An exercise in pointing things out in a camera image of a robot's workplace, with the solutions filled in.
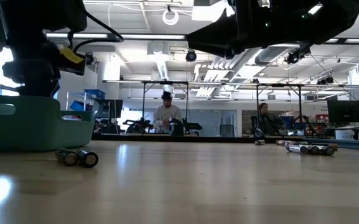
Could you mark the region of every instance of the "computer monitor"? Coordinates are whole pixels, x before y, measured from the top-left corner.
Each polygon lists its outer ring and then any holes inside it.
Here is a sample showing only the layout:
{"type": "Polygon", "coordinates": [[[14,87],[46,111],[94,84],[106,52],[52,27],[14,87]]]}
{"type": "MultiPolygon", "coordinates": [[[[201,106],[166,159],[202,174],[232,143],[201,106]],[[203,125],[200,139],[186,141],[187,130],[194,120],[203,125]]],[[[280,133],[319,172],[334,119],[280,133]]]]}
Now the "computer monitor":
{"type": "Polygon", "coordinates": [[[359,101],[327,100],[330,123],[359,122],[359,101]]]}
{"type": "Polygon", "coordinates": [[[109,103],[110,103],[110,118],[120,118],[121,110],[123,110],[123,100],[96,100],[99,103],[97,118],[109,118],[109,103]]]}

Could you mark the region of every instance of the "seated person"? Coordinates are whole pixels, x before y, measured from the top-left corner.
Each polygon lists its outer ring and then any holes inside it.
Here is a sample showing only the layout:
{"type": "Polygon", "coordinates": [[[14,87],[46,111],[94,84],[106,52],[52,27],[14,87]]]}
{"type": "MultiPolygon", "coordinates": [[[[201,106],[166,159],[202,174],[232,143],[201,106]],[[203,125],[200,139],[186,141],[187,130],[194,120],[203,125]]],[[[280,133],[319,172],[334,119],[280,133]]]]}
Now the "seated person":
{"type": "Polygon", "coordinates": [[[169,133],[169,120],[176,118],[182,121],[182,114],[179,107],[172,105],[171,93],[165,91],[162,96],[162,106],[158,107],[154,112],[154,126],[156,133],[169,133]]]}
{"type": "Polygon", "coordinates": [[[279,127],[284,125],[283,120],[272,113],[268,112],[268,104],[261,103],[259,106],[259,128],[264,134],[279,134],[279,127]]]}

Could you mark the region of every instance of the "yellow part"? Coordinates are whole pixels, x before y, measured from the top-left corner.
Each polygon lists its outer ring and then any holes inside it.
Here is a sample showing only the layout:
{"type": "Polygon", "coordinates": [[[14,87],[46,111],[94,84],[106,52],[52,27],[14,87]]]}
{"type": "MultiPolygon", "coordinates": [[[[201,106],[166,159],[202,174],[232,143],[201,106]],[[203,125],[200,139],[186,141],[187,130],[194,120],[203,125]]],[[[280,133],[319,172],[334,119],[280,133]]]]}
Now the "yellow part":
{"type": "Polygon", "coordinates": [[[60,53],[74,63],[80,63],[84,60],[84,59],[80,58],[79,56],[77,56],[71,49],[69,49],[67,47],[60,50],[60,53]]]}

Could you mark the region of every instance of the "white shirt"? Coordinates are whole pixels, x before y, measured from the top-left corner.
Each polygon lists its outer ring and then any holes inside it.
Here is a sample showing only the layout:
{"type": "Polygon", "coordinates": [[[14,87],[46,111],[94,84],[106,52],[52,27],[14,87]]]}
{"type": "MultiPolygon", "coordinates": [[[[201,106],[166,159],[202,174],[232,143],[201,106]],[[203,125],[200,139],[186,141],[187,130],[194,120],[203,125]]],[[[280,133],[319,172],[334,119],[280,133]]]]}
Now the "white shirt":
{"type": "Polygon", "coordinates": [[[158,107],[154,112],[153,123],[156,127],[156,133],[168,133],[169,127],[164,127],[162,125],[163,120],[176,118],[182,121],[182,114],[180,113],[180,109],[177,106],[171,105],[166,108],[164,105],[158,107]]]}

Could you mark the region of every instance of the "teal plastic bin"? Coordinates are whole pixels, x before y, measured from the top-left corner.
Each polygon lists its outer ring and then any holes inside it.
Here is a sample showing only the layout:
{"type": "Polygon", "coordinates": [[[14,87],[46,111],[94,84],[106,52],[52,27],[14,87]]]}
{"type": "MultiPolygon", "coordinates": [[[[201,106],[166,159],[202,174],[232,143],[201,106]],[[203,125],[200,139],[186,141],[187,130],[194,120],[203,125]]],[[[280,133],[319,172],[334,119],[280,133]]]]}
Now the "teal plastic bin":
{"type": "Polygon", "coordinates": [[[60,111],[60,103],[38,96],[0,96],[0,151],[40,152],[89,144],[96,111],[60,111]],[[79,116],[65,120],[62,116],[79,116]]]}

